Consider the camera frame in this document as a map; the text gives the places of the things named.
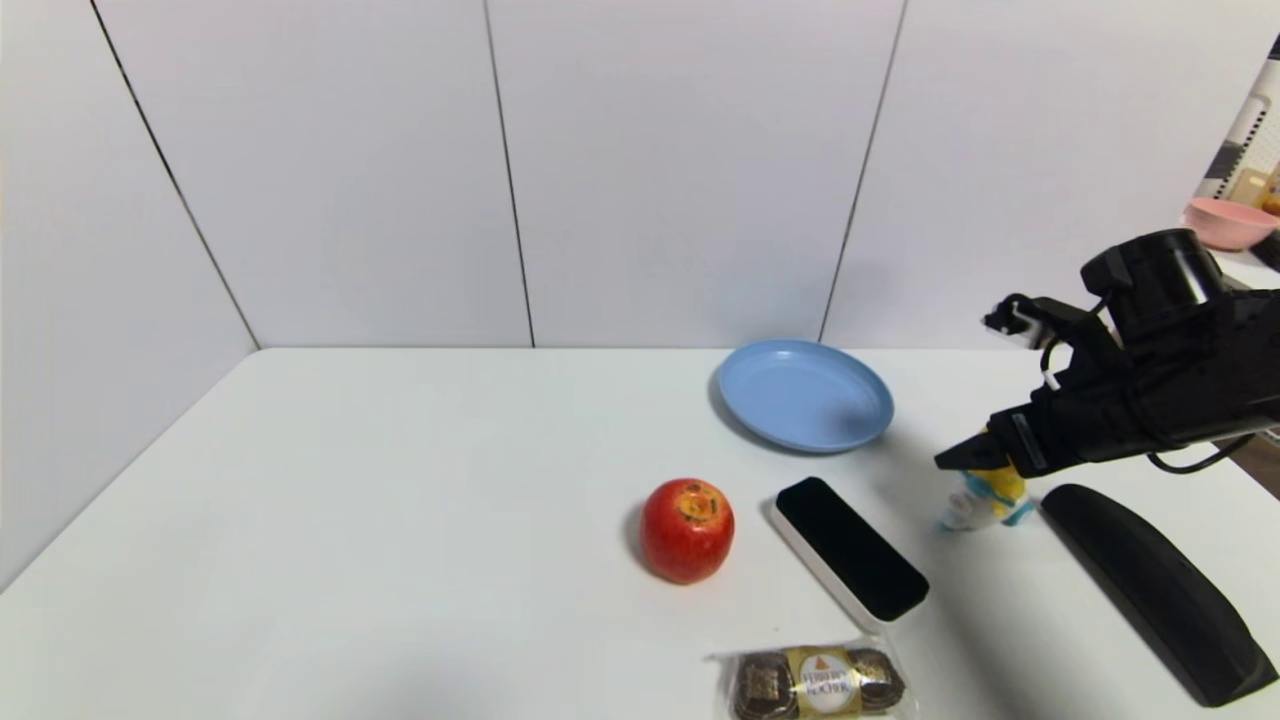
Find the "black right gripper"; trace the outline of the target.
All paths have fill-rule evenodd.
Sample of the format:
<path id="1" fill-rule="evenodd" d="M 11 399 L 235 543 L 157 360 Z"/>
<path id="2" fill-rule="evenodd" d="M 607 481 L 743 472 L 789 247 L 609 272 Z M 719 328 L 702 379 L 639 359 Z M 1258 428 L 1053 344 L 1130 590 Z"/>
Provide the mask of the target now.
<path id="1" fill-rule="evenodd" d="M 1047 477 L 1083 464 L 1152 450 L 1151 393 L 1123 383 L 1043 387 L 1016 407 L 993 414 L 988 430 L 934 456 L 940 470 L 998 470 Z"/>

